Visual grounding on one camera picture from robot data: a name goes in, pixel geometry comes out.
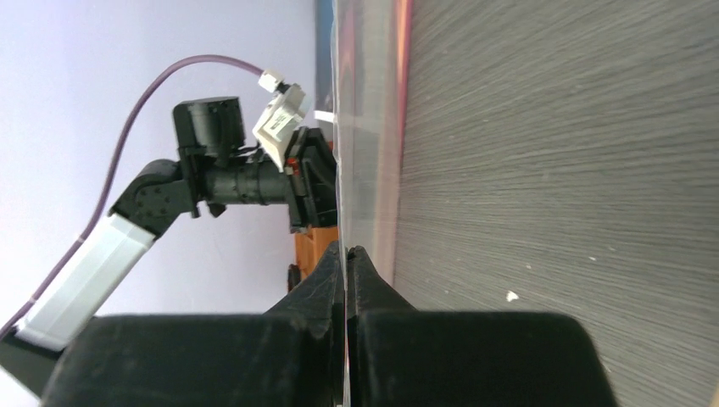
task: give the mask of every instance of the transparent plastic sheet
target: transparent plastic sheet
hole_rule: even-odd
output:
[[[410,10],[411,0],[336,0],[332,27],[340,244],[347,249],[366,248],[377,271],[390,284],[399,208]],[[344,256],[342,268],[346,287]],[[348,373],[346,364],[345,407],[349,405]]]

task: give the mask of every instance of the wooden surface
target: wooden surface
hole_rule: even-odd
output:
[[[315,271],[330,243],[339,238],[337,227],[312,227],[307,233],[294,234],[295,265],[304,280]]]
[[[622,405],[709,405],[718,11],[415,0],[400,293],[424,309],[574,315]]]

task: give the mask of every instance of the black cylinder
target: black cylinder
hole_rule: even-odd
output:
[[[237,98],[208,98],[187,103],[198,144],[207,148],[207,155],[242,147],[242,113]]]
[[[232,160],[227,168],[205,172],[207,202],[211,204],[284,204],[287,176],[271,160]]]

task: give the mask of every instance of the red component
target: red component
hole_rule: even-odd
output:
[[[299,162],[294,157],[290,157],[287,159],[287,165],[290,166],[290,168],[293,169],[293,175],[298,176],[299,175]]]

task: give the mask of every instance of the white label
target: white label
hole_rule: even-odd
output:
[[[289,114],[285,109],[279,109],[265,126],[267,134],[272,136],[278,142],[281,142],[281,132],[294,119],[293,114]]]

